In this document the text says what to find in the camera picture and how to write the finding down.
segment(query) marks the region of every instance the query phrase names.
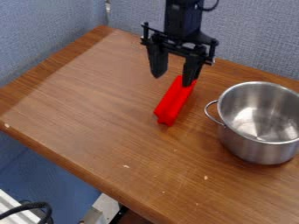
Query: wooden table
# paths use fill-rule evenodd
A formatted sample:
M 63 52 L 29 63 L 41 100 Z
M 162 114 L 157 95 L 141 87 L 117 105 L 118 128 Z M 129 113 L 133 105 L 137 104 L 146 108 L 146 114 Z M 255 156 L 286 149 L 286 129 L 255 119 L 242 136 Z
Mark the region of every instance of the wooden table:
M 177 124 L 153 114 L 183 59 L 157 80 L 139 37 L 99 27 L 0 90 L 0 127 L 154 223 L 299 223 L 299 158 L 243 162 L 205 105 L 243 81 L 299 82 L 219 59 Z

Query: pot handle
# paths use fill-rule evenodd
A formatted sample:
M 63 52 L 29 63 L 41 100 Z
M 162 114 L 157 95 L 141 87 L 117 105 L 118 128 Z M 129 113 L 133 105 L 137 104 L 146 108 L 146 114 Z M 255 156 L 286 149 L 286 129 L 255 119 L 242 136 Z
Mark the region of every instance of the pot handle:
M 210 115 L 210 112 L 209 112 L 209 109 L 210 109 L 210 106 L 215 103 L 218 103 L 219 101 L 213 101 L 207 104 L 206 108 L 205 108 L 205 114 L 206 116 L 219 125 L 222 125 L 223 127 L 226 127 L 226 124 L 222 123 L 221 121 L 217 120 L 217 118 L 214 118 L 211 115 Z

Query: metal pot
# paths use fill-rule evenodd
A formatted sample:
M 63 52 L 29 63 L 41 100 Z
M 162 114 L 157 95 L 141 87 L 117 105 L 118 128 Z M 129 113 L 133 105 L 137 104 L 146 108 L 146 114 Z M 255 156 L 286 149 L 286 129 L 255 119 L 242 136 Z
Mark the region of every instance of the metal pot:
M 209 108 L 218 103 L 218 121 Z M 219 124 L 219 139 L 249 162 L 277 165 L 299 149 L 299 94 L 274 83 L 253 81 L 231 87 L 205 109 Z

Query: red block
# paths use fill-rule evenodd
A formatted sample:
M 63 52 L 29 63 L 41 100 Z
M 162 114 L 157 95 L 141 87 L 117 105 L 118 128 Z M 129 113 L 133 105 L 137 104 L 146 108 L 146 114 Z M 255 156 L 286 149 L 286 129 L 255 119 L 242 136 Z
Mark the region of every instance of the red block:
M 179 75 L 177 77 L 154 111 L 155 115 L 158 116 L 159 123 L 165 123 L 167 126 L 174 125 L 183 105 L 191 95 L 195 84 L 197 80 L 193 82 L 190 87 L 183 87 L 183 76 Z

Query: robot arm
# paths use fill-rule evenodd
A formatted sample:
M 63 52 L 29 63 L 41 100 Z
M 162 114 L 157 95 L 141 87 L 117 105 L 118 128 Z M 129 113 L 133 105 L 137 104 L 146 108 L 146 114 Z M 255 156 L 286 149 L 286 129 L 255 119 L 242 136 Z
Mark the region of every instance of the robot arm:
M 186 58 L 182 85 L 189 87 L 198 80 L 205 64 L 214 64 L 219 41 L 202 32 L 202 13 L 214 11 L 203 8 L 205 0 L 166 0 L 163 31 L 149 22 L 143 23 L 142 44 L 147 47 L 151 71 L 155 78 L 165 75 L 169 68 L 169 53 Z

